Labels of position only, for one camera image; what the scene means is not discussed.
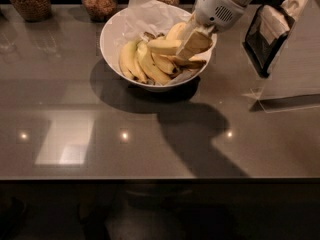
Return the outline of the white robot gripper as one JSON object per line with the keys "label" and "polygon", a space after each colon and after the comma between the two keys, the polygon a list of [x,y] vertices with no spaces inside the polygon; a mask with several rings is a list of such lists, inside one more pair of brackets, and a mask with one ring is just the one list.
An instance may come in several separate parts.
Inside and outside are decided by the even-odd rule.
{"label": "white robot gripper", "polygon": [[182,41],[176,55],[189,59],[211,48],[212,38],[197,30],[197,23],[205,27],[214,27],[216,32],[231,28],[243,15],[246,0],[197,0],[195,12],[191,14],[180,34]]}

